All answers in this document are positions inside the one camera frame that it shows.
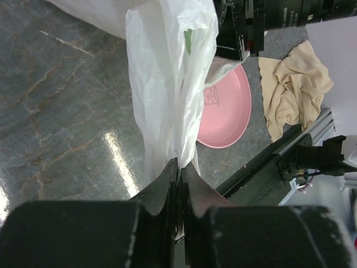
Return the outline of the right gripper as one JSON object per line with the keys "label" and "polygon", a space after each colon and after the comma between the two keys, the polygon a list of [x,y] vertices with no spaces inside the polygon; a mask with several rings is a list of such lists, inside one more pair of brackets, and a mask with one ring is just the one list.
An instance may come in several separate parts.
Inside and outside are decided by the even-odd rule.
{"label": "right gripper", "polygon": [[265,1],[214,1],[219,34],[215,56],[243,61],[264,50]]}

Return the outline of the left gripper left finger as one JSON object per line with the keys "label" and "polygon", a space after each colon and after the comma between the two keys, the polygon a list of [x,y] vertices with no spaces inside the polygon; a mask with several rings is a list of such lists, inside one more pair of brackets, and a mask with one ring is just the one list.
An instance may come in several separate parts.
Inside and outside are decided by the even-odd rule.
{"label": "left gripper left finger", "polygon": [[32,201],[1,228],[2,267],[171,267],[178,163],[127,201]]}

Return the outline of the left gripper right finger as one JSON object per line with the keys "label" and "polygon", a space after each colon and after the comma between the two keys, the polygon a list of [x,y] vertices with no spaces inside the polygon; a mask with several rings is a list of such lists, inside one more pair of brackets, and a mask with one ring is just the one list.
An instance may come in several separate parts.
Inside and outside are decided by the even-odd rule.
{"label": "left gripper right finger", "polygon": [[321,206],[236,206],[193,165],[181,170],[190,267],[355,267],[343,222]]}

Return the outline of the white plastic bag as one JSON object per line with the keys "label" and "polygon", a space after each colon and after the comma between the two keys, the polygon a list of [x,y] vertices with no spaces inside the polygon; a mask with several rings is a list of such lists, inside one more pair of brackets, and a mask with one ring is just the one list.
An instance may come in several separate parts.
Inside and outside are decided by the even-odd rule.
{"label": "white plastic bag", "polygon": [[62,11],[125,39],[134,118],[147,181],[169,160],[197,162],[204,89],[237,64],[215,57],[213,1],[55,1]]}

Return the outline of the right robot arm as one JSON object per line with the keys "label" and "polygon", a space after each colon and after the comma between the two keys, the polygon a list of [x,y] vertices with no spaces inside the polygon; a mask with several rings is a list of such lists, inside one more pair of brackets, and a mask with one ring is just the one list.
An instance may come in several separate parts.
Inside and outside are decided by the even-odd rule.
{"label": "right robot arm", "polygon": [[[266,126],[272,141],[286,125],[303,130],[318,118],[333,82],[313,50],[331,40],[333,26],[356,21],[355,1],[214,1],[218,17],[216,56],[227,73],[247,57],[257,57]],[[307,40],[281,60],[263,57],[269,31],[304,28]]]}

